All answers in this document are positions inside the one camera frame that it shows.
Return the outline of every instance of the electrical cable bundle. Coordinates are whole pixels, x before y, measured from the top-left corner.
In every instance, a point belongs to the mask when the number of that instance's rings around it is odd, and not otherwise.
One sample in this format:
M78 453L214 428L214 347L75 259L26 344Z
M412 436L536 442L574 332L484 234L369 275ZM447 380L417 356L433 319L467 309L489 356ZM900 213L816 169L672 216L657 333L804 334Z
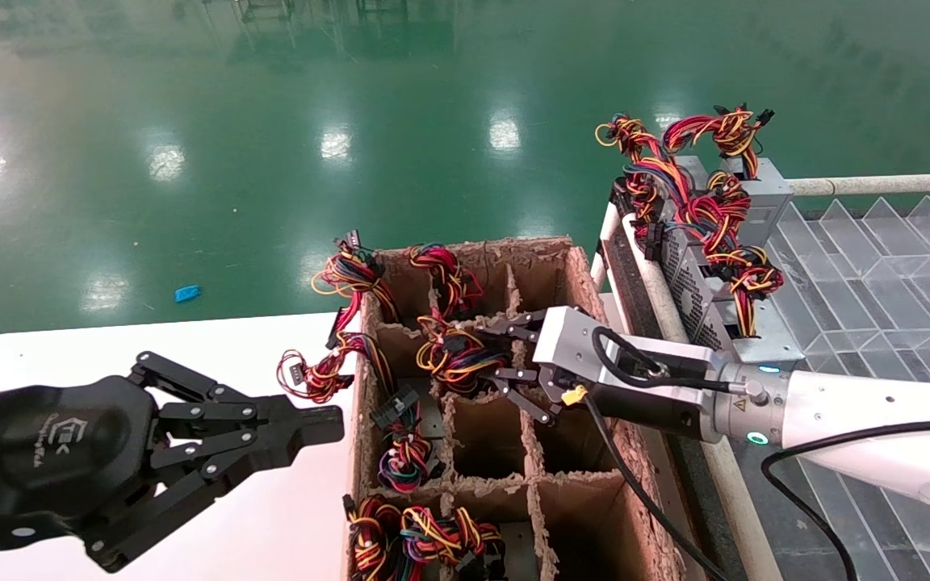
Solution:
M740 155L745 164L745 179L756 179L760 159L756 157L752 143L756 140L756 133L770 122L774 111L764 110L756 116L756 122L750 124L752 111L747 109L745 103L740 104L733 111L728 111L724 107L713 107L713 109L716 110L715 117L694 115L669 125L662 133L662 144L672 156L690 144L697 143L698 137L704 133L711 133L720 154L724 157Z
M431 478L428 463L433 445L421 437L420 422L421 404L416 402L387 428L390 449L379 459L379 482L385 488L406 494Z
M350 333L340 331L336 334L337 344L332 353L326 354L316 365L308 366L303 354L296 349L288 349L282 353L278 367L274 369L274 377L278 385L286 393L309 399L314 403L325 403L332 399L337 392L349 387L354 382L353 375L340 375L340 368L347 354L361 353L372 364L372 369L379 376L379 387L384 392L392 393L394 378L390 371L390 364L383 352L379 350L375 339L364 333ZM287 379L287 372L292 382ZM296 385L305 383L306 389L300 391Z
M643 238L648 227L658 220L662 198L656 181L667 188L677 205L687 201L690 179L678 169L672 159L664 155L660 142L651 135L639 119L624 114L613 115L612 121L598 125L594 137L605 147L619 146L619 151L630 159L623 169L624 183L635 209L636 234ZM652 155L642 157L648 148Z
M336 320L336 331L346 328L350 320L358 314L364 303L364 295L372 293L383 308L383 319L395 323L400 320L400 313L394 303L390 287L381 278L383 267L375 260L375 254L366 248L352 247L346 240L337 240L339 253L325 261L324 269L311 278L311 288L321 295L340 295L350 299L350 307L341 311ZM318 286L321 280L331 290Z
M732 228L737 236L738 227L741 222L745 221L748 208L752 205L748 192L741 187L741 180L733 173L717 169L710 173L706 186L716 205L719 206L720 212L731 218Z
M348 495L343 497L343 508L350 522L355 581L421 581L421 563L407 558L403 551L398 507L380 496L369 496L354 505Z
M437 520L428 508L409 507L401 515L404 552L414 562L442 562L458 569L472 558L505 558L505 541L497 525L476 523L465 508L454 518Z
M506 353L488 349L475 335L450 326L436 313L418 317L418 323L425 335L425 344L416 353L418 367L454 393L471 395L479 386L480 371L509 364Z
M462 267L458 258L446 246L413 246L407 249L407 258L413 267L428 269L433 282L438 284L440 313L444 319L479 305L483 287L475 279L475 274Z
M605 147L619 146L619 153L636 162L641 159L643 148L658 151L658 140L651 135L641 120L627 117L623 113L612 115L612 121L594 128L594 139Z
M730 253L707 254L712 272L731 284L738 332L742 337L756 337L754 301L761 301L785 284L785 275L770 264L767 253L757 246L741 246Z

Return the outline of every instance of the metal rail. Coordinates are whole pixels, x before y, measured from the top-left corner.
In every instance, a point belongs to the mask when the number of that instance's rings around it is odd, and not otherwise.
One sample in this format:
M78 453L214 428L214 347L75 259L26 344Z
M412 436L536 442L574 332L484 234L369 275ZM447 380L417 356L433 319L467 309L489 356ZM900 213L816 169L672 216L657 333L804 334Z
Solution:
M789 180L796 195L930 194L930 173Z

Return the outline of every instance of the green epoxy floor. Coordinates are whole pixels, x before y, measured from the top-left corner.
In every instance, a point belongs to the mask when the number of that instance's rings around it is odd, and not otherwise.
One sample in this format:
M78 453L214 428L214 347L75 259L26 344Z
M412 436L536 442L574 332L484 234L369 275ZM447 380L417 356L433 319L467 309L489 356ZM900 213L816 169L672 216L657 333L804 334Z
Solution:
M747 100L786 177L930 172L930 5L904 4L315 0L287 30L0 2L0 333L335 309L308 280L350 228L590 249L619 110Z

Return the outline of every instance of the white pipe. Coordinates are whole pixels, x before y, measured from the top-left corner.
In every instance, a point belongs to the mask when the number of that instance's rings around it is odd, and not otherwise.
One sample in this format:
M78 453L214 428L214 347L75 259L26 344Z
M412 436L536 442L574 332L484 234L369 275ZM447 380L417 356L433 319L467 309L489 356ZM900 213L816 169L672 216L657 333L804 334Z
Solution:
M615 203L609 202L605 209L605 219L601 221L601 234L598 235L602 248L609 243L616 228L619 228L619 212L616 211ZM602 258L601 254L595 253L594 259L591 260L591 279L594 280L594 288L601 291L605 285L605 258Z
M630 242L630 250L638 262L638 270L641 271L641 279L645 282L652 310L656 312L662 338L676 343L689 343L660 265L658 262L646 261L643 251L636 243L635 230L630 225L633 219L632 214L623 216L623 228L626 231L627 242ZM713 484L720 495L723 514L727 516L727 522L731 525L731 534L734 536L734 543L737 545L738 555L745 566L749 581L782 581L777 559L770 549L767 533L763 530L763 521L760 521L759 512L756 512L756 505L752 504L752 496L738 468L738 460L734 457L731 442L727 438L721 439L717 444L702 442L702 453L706 455L709 474L712 474Z
M914 176L863 176L789 180L796 195L929 194L930 173Z

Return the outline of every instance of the black connector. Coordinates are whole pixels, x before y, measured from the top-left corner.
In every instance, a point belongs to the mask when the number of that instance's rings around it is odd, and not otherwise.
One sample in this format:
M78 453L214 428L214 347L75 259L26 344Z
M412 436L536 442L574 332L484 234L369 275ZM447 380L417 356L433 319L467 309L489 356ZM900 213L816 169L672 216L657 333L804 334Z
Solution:
M639 245L645 250L645 260L653 262L662 262L662 236L665 233L665 225L662 222L652 222L648 225L648 232L642 240L638 240Z
M292 385L299 386L304 382L304 364L295 363L289 366L289 376L292 378Z
M385 430L404 414L407 408L418 402L418 390L414 387L401 387L399 392L385 402L382 408L372 412L372 420L380 430Z
M339 337L337 336L339 330L336 328L336 324L339 324L340 317L343 316L344 311L346 311L346 307L340 307L339 310L336 311L336 319L333 319L333 327L329 329L329 341L325 342L326 349L336 349L336 345L339 345Z
M770 123L770 120L772 118L774 118L774 110L767 109L767 110L763 110L763 113L760 113L759 117L756 117L756 122L759 123L761 127L767 123Z
M351 229L350 232L346 233L346 243L350 244L350 247L354 250L361 249L361 234L357 229Z
M443 339L443 350L450 354L458 354L468 349L468 338L464 335L451 335Z
M378 261L378 258L375 257L375 253L368 255L365 264L368 265L368 268L372 269L376 278L383 278L383 275L387 273L387 266Z
M630 188L626 187L626 178L623 176L612 181L612 188L609 190L609 202L616 207L616 212L619 213L620 218L634 213L634 195L630 193Z
M458 573L458 581L487 581L487 567L483 565L483 559L476 558L475 553L466 553L461 562L455 566Z
M425 464L425 468L429 471L429 479L438 479L443 476L443 471L447 470L447 465L433 458L429 460L428 464Z

